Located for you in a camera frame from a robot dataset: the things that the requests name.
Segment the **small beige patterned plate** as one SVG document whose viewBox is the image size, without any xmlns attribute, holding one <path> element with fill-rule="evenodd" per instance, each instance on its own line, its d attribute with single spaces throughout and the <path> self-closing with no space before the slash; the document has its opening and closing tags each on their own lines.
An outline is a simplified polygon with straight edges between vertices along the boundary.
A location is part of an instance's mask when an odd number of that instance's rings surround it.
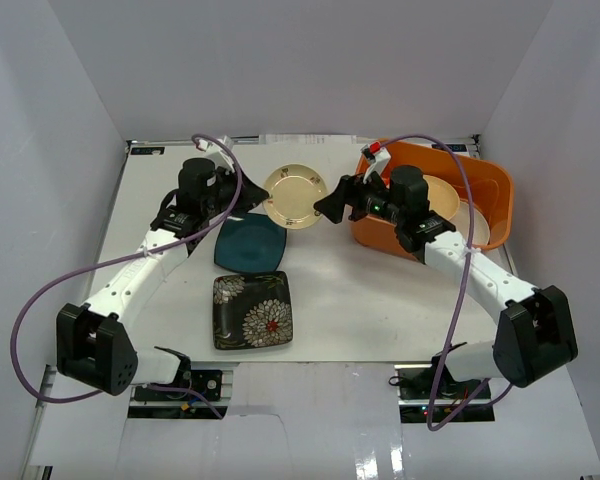
<svg viewBox="0 0 600 480">
<path fill-rule="evenodd" d="M 278 226 L 301 230 L 322 218 L 314 204 L 328 194 L 328 189 L 315 170 L 299 164 L 282 166 L 269 175 L 263 188 L 269 194 L 263 208 Z"/>
</svg>

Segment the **cream round plate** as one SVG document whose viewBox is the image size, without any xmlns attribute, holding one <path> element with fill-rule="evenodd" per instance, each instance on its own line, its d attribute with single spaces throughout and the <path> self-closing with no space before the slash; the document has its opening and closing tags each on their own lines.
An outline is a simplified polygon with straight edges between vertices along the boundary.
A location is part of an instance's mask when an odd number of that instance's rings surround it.
<svg viewBox="0 0 600 480">
<path fill-rule="evenodd" d="M 470 209 L 467 202 L 459 202 L 459 208 L 450 222 L 455 225 L 456 230 L 462 234 L 465 240 L 469 238 Z M 487 220 L 477 209 L 475 209 L 472 241 L 473 246 L 479 248 L 486 247 L 489 243 L 490 234 L 490 227 Z"/>
</svg>

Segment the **yellow round plate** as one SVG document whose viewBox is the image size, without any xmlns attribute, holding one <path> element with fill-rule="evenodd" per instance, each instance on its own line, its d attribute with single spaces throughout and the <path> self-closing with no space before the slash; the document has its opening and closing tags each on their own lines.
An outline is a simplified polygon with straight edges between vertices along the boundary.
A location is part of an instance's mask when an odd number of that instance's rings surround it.
<svg viewBox="0 0 600 480">
<path fill-rule="evenodd" d="M 424 175 L 428 185 L 428 200 L 430 208 L 438 215 L 451 220 L 459 210 L 460 198 L 454 187 L 441 178 Z"/>
</svg>

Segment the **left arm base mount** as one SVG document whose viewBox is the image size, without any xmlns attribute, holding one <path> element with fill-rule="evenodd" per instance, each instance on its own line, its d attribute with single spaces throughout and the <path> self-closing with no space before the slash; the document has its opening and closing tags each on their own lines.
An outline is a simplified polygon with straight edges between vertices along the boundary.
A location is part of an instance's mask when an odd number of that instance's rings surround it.
<svg viewBox="0 0 600 480">
<path fill-rule="evenodd" d="M 127 416 L 152 420 L 221 420 L 228 409 L 222 370 L 190 370 L 169 385 L 174 391 L 137 387 Z"/>
</svg>

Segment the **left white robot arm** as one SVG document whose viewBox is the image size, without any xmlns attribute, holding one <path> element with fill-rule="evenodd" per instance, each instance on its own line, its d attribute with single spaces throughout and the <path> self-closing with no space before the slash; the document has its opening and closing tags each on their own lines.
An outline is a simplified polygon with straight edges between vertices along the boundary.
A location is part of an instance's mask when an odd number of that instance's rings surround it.
<svg viewBox="0 0 600 480">
<path fill-rule="evenodd" d="M 163 199 L 137 257 L 124 262 L 82 305 L 66 304 L 58 313 L 58 371 L 113 396 L 145 384 L 157 384 L 171 399 L 185 396 L 192 378 L 181 368 L 186 356 L 166 347 L 137 349 L 133 325 L 167 277 L 191 256 L 213 219 L 247 213 L 268 197 L 233 167 L 207 158 L 186 160 L 177 188 Z"/>
</svg>

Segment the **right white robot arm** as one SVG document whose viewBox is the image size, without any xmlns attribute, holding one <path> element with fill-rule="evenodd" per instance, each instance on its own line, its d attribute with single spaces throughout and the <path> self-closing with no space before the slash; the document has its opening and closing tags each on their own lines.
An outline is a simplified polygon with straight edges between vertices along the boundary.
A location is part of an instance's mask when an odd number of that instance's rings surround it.
<svg viewBox="0 0 600 480">
<path fill-rule="evenodd" d="M 353 222 L 371 215 L 390 223 L 405 252 L 458 281 L 459 296 L 472 298 L 494 320 L 494 339 L 446 344 L 433 357 L 431 384 L 439 396 L 457 397 L 468 380 L 504 378 L 525 388 L 577 358 L 565 293 L 554 285 L 539 288 L 521 280 L 472 248 L 431 209 L 419 168 L 400 166 L 389 182 L 378 174 L 344 175 L 314 208 L 334 224 L 344 219 L 346 209 Z"/>
</svg>

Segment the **teal square plate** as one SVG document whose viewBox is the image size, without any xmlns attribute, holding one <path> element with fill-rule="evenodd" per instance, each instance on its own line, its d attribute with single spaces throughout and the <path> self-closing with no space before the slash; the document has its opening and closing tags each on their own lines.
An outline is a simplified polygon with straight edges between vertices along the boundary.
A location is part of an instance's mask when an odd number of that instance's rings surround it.
<svg viewBox="0 0 600 480">
<path fill-rule="evenodd" d="M 286 241 L 287 231 L 264 214 L 231 215 L 218 233 L 214 263 L 240 274 L 275 271 Z"/>
</svg>

